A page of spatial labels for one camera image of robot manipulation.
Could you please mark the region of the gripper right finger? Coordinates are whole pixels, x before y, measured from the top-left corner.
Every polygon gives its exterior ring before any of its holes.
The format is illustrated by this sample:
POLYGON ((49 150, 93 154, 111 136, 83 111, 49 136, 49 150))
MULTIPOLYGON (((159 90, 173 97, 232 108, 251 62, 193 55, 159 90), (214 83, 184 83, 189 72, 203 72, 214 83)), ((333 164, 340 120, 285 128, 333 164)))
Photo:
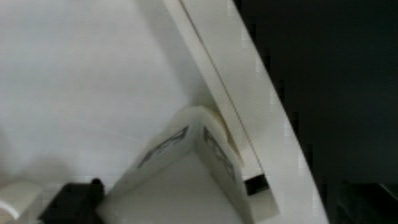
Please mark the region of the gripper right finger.
POLYGON ((331 224, 398 224, 398 183, 344 181, 328 193, 331 224))

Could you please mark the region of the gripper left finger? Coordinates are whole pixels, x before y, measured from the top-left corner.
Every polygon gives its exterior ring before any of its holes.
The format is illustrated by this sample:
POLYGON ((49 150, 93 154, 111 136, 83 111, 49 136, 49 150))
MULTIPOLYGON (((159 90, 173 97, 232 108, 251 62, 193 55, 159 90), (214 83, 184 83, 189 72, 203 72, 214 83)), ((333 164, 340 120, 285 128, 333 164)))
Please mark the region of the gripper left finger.
POLYGON ((43 224, 106 224, 97 208, 106 198, 99 178, 90 183, 68 183, 40 215, 43 224))

